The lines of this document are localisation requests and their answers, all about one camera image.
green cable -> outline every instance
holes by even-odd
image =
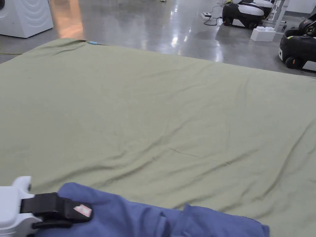
[[[2,53],[2,52],[0,52],[0,54],[7,54],[7,55],[21,55],[21,53]]]

gray floor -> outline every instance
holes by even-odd
[[[278,58],[281,35],[254,42],[244,28],[206,26],[200,14],[220,0],[51,0],[55,28],[29,39],[0,36],[2,52],[25,52],[71,37],[246,67],[316,76],[291,70]],[[214,8],[219,16],[221,8]],[[0,55],[0,63],[13,58]]]

mattress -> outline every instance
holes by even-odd
[[[73,39],[0,72],[1,185],[77,182],[316,233],[315,79]]]

white washing machine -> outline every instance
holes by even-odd
[[[0,34],[28,38],[51,28],[47,0],[0,0]]]

label sticker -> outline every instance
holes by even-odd
[[[86,207],[85,205],[80,205],[80,206],[76,206],[74,207],[74,209],[77,211],[77,212],[80,212],[81,214],[83,214],[84,216],[86,217],[90,217],[91,215],[91,209]]]

